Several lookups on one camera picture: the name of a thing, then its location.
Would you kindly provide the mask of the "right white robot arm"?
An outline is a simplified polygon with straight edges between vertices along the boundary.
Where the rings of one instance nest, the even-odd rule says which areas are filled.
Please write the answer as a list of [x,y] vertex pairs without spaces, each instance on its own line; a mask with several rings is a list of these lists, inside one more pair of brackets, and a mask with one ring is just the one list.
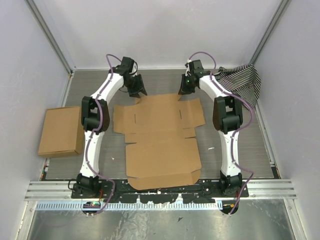
[[203,90],[213,101],[212,123],[217,130],[222,150],[219,190],[225,197],[232,197],[242,187],[242,174],[238,157],[238,130],[243,124],[242,103],[217,82],[208,71],[182,74],[180,95],[189,95],[195,88]]

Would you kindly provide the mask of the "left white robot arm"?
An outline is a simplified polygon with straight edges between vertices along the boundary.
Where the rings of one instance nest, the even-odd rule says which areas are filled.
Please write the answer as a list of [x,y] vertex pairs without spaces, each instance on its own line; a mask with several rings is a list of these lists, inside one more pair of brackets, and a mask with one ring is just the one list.
[[101,191],[99,158],[102,140],[110,125],[109,103],[122,87],[127,88],[132,98],[139,98],[140,93],[147,95],[135,61],[132,66],[121,64],[112,67],[98,90],[81,100],[81,124],[85,143],[82,166],[73,190],[91,199],[97,197]]

